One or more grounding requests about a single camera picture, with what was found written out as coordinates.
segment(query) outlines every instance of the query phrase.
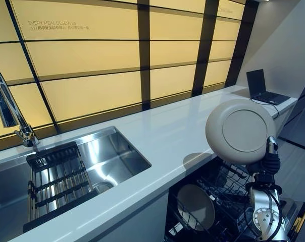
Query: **black laptop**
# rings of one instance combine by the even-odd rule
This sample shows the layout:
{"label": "black laptop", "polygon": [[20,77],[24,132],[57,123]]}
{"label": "black laptop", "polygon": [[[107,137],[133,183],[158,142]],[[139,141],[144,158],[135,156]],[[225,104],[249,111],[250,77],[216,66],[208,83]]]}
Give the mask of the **black laptop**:
{"label": "black laptop", "polygon": [[266,91],[263,69],[247,72],[247,80],[251,99],[278,105],[289,98],[284,95]]}

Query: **dish rack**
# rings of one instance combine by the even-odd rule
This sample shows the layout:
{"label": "dish rack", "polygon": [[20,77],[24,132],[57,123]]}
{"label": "dish rack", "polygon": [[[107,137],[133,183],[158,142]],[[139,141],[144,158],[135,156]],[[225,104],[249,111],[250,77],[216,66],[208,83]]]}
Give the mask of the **dish rack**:
{"label": "dish rack", "polygon": [[95,197],[76,142],[29,155],[27,232]]}
{"label": "dish rack", "polygon": [[[165,241],[242,241],[243,237],[254,238],[247,229],[246,221],[250,222],[252,208],[249,206],[249,196],[245,184],[251,177],[243,166],[226,164],[220,158],[210,161],[184,180],[170,188]],[[206,229],[177,199],[179,189],[183,184],[194,184],[203,189],[213,200],[215,221],[211,228]]]}

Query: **chrome faucet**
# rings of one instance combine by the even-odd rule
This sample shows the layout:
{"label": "chrome faucet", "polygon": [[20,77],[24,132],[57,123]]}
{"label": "chrome faucet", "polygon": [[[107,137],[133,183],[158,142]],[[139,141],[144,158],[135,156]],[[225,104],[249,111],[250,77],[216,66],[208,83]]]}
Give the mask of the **chrome faucet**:
{"label": "chrome faucet", "polygon": [[0,117],[3,127],[13,127],[19,125],[19,131],[14,133],[23,140],[23,145],[32,147],[39,143],[32,127],[26,122],[20,109],[18,108],[5,79],[0,72]]}

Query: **sink basin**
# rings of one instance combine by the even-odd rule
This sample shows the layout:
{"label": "sink basin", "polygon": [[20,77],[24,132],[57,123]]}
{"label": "sink basin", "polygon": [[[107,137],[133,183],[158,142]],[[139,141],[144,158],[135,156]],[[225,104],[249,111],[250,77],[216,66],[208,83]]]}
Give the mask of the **sink basin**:
{"label": "sink basin", "polygon": [[[76,142],[90,182],[99,195],[151,166],[115,127],[46,149],[71,141]],[[23,225],[28,222],[27,188],[31,168],[26,157],[34,153],[0,164],[0,242],[21,235]]]}

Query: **white countertop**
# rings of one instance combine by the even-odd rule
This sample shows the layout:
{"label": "white countertop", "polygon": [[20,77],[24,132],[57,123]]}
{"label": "white countertop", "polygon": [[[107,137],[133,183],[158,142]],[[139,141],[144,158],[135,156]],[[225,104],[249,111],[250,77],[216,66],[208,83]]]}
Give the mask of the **white countertop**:
{"label": "white countertop", "polygon": [[[41,145],[46,146],[115,126],[151,167],[11,241],[89,241],[125,218],[215,157],[205,138],[207,117],[224,101],[247,99],[233,93],[242,89],[245,87],[232,86],[41,140]],[[296,101],[290,98],[277,108],[284,112]],[[276,115],[274,107],[263,107],[271,116]],[[0,160],[23,151],[26,148],[22,146],[1,151]]]}

